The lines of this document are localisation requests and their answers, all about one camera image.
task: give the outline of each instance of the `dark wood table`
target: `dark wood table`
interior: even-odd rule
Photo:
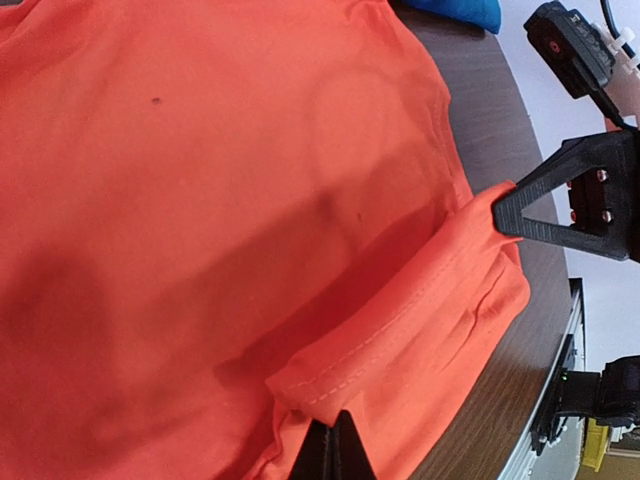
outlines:
[[[451,124],[473,190],[520,180],[534,169],[542,161],[540,152],[495,37],[395,8],[449,85]],[[527,213],[556,221],[551,197]],[[497,478],[532,414],[569,320],[571,296],[561,249],[524,241],[520,252],[531,302],[498,345],[454,422],[416,469],[416,479]]]

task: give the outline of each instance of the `blue object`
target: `blue object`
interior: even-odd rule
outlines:
[[[491,33],[500,31],[502,15],[498,0],[404,0],[412,7],[473,23]]]

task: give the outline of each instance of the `red cloth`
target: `red cloth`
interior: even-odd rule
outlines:
[[[528,298],[376,0],[0,8],[0,478],[406,478]]]

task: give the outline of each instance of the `yellow block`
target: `yellow block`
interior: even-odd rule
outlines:
[[[587,440],[582,455],[582,464],[594,468],[596,472],[599,472],[604,454],[607,451],[608,440],[609,427],[596,425],[596,421],[590,418],[587,427]]]

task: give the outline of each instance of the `cable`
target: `cable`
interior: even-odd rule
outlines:
[[[609,0],[600,0],[600,6],[602,7],[604,21],[607,23],[607,27],[611,32],[611,36],[614,39],[617,39],[620,36],[620,31],[616,27],[616,23],[613,20],[613,13],[611,12],[611,5],[609,5]],[[629,58],[633,58],[636,56],[636,52],[633,51],[633,48],[631,48],[628,43],[622,45],[622,50],[624,50],[624,53],[626,53]]]

